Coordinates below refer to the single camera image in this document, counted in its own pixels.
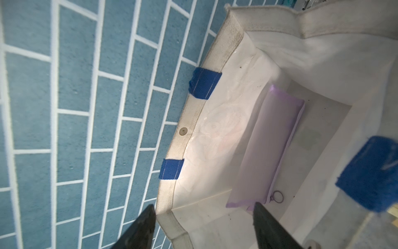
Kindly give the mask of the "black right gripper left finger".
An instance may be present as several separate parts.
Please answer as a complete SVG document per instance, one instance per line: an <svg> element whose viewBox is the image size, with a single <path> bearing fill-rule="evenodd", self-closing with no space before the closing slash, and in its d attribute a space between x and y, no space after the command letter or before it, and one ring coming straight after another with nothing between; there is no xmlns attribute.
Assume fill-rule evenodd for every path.
<svg viewBox="0 0 398 249"><path fill-rule="evenodd" d="M150 204L112 246L112 249L151 249L155 223L155 208L153 204Z"/></svg>

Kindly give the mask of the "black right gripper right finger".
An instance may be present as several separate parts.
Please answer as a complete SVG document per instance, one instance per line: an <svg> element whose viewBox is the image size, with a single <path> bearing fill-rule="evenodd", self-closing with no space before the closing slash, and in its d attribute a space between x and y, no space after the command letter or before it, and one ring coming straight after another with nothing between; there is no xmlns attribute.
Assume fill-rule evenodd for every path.
<svg viewBox="0 0 398 249"><path fill-rule="evenodd" d="M303 249L260 202L253 219L259 249Z"/></svg>

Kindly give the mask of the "purple mesh pencil pouch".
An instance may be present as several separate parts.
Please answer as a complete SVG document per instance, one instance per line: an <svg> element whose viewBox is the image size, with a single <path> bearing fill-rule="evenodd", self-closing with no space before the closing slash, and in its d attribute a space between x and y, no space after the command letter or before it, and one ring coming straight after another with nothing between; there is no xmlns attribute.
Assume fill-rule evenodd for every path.
<svg viewBox="0 0 398 249"><path fill-rule="evenodd" d="M271 85L261 105L227 208L253 211L270 201L283 157L290 145L305 101Z"/></svg>

